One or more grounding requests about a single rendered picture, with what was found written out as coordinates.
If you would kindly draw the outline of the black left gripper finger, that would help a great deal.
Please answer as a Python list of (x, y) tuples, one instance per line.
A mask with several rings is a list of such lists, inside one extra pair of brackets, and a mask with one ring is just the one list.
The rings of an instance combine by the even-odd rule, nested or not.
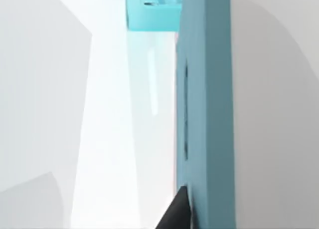
[(180, 187), (155, 229), (191, 229), (187, 186)]

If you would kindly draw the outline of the blue book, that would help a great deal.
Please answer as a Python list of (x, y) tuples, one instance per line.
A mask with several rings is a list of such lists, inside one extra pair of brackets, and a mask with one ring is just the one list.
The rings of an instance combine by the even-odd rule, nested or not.
[(192, 229), (236, 229), (231, 0), (183, 0), (176, 52), (177, 185)]

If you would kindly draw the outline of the light blue rack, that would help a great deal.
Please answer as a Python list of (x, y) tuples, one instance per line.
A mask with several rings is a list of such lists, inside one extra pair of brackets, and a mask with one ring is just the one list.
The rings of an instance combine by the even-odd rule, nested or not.
[(130, 31), (178, 32), (182, 0), (126, 0)]

